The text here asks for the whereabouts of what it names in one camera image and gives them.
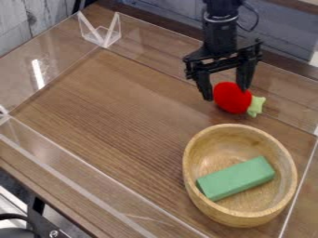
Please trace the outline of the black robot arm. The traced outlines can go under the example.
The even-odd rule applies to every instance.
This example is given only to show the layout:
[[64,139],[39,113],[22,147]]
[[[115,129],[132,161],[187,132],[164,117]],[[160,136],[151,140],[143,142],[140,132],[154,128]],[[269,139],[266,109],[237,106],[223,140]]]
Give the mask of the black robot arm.
[[[257,64],[262,60],[262,41],[238,40],[238,28],[251,32],[258,25],[259,15],[247,0],[203,0],[203,45],[183,58],[186,79],[197,87],[207,101],[214,100],[210,74],[235,68],[237,83],[246,92],[253,83]],[[250,29],[239,24],[239,8],[246,7],[255,15],[257,21]]]

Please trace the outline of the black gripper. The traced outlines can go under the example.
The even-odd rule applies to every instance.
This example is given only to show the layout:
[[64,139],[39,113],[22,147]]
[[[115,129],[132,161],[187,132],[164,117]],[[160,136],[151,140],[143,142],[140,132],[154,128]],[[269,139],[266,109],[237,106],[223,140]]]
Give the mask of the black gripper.
[[238,40],[237,48],[221,54],[213,54],[206,45],[183,57],[186,64],[186,78],[195,76],[197,86],[202,92],[203,99],[211,101],[213,86],[210,73],[217,73],[237,68],[237,84],[245,92],[253,83],[255,68],[262,60],[262,41],[257,39]]

